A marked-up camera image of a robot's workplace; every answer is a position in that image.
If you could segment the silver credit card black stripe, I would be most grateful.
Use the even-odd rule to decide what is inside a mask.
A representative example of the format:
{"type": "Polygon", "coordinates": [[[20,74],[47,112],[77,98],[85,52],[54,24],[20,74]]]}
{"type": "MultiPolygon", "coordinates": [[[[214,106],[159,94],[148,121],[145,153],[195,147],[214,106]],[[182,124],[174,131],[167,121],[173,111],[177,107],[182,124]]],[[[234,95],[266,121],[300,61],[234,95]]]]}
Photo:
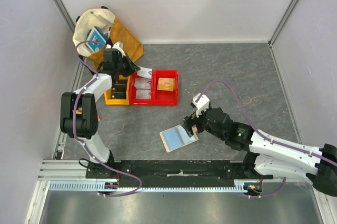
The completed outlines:
{"type": "Polygon", "coordinates": [[[140,67],[140,70],[137,72],[137,75],[139,77],[143,77],[143,78],[146,78],[146,79],[151,79],[152,74],[153,74],[152,69],[145,68],[145,67],[140,67]]]}

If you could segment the beige leather card holder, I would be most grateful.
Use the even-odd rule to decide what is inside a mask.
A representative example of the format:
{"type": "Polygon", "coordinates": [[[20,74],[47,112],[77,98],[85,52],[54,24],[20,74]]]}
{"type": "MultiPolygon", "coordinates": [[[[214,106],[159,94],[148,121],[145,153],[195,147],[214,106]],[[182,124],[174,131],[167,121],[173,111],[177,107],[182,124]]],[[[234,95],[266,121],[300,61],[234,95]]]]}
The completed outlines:
{"type": "Polygon", "coordinates": [[[193,126],[192,133],[189,133],[181,124],[160,132],[160,137],[167,153],[199,140],[196,126],[193,126]]]}

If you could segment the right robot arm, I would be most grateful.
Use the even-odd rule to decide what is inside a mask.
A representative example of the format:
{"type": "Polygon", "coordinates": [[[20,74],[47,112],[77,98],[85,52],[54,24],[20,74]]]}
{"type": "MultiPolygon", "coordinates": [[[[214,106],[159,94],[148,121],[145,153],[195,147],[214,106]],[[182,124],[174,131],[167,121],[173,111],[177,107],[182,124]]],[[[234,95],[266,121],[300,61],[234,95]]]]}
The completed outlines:
{"type": "Polygon", "coordinates": [[[309,182],[336,197],[336,147],[302,145],[233,121],[221,108],[196,111],[183,119],[189,133],[204,131],[236,151],[245,151],[241,172],[246,178],[285,177],[309,182]]]}

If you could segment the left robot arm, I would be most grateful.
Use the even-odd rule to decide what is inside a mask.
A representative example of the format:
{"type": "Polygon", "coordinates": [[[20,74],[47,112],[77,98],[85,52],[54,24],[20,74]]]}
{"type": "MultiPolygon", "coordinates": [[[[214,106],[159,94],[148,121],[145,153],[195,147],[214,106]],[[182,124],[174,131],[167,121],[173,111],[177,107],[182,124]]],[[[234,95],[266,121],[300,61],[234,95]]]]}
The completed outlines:
{"type": "Polygon", "coordinates": [[[119,77],[130,76],[140,70],[122,48],[115,44],[103,52],[103,62],[89,82],[74,92],[61,96],[60,128],[76,140],[90,158],[98,164],[97,171],[105,178],[115,174],[114,157],[98,134],[96,102],[118,82],[119,77]]]}

